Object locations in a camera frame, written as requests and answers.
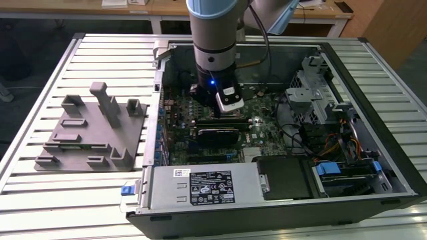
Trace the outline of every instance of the white paper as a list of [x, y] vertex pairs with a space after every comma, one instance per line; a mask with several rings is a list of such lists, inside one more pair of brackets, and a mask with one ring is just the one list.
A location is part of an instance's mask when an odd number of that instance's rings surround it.
[[303, 6], [305, 8], [321, 6], [322, 4], [325, 4], [322, 0], [310, 0], [310, 1], [299, 2], [299, 5]]
[[129, 7], [127, 0], [102, 0], [103, 9], [125, 9]]

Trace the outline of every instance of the power supply label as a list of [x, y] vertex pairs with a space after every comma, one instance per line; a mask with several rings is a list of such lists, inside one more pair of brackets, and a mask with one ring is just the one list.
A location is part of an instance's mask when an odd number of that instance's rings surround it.
[[194, 206], [235, 203], [233, 171], [190, 173], [190, 202]]

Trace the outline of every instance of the gray plastic part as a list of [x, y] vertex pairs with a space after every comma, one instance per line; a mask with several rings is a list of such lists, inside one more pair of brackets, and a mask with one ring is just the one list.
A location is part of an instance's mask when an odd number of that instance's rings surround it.
[[147, 105], [138, 99], [118, 104], [106, 93], [105, 82], [94, 82], [98, 102], [83, 102], [69, 95], [65, 113], [43, 152], [38, 171], [127, 172], [134, 169]]
[[119, 128], [119, 104], [117, 102], [117, 98], [110, 98], [107, 95], [107, 84], [105, 82], [94, 82], [90, 88], [90, 92], [98, 98], [101, 112], [105, 114], [111, 127], [114, 129]]

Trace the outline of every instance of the open computer tower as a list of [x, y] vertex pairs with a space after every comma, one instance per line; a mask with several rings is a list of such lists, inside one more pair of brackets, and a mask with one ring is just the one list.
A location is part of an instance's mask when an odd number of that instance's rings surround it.
[[[426, 199], [426, 182], [329, 43], [273, 42], [271, 74], [267, 63], [237, 71], [245, 107], [221, 116], [195, 100], [193, 43], [169, 46], [139, 206], [126, 215], [149, 238], [353, 224]], [[263, 52], [258, 42], [238, 44], [237, 61]]]

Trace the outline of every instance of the floor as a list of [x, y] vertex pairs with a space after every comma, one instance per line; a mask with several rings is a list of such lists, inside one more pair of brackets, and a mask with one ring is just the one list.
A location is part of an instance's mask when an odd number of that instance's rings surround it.
[[[55, 22], [54, 20], [0, 19], [0, 33], [18, 41], [33, 67], [33, 74], [26, 79], [21, 81], [0, 79], [3, 85], [11, 88], [10, 91], [15, 96], [13, 102], [0, 102], [0, 159], [9, 149], [9, 143], [13, 142], [22, 127], [74, 34], [77, 32], [153, 33], [151, 25], [147, 21], [66, 20], [63, 25], [65, 27], [62, 27], [62, 22]], [[166, 22], [166, 25], [163, 26], [166, 34], [190, 33], [189, 23]], [[424, 87], [427, 81], [426, 66], [427, 41], [419, 45], [407, 63], [398, 71], [425, 104], [427, 104], [427, 94], [424, 94]]]

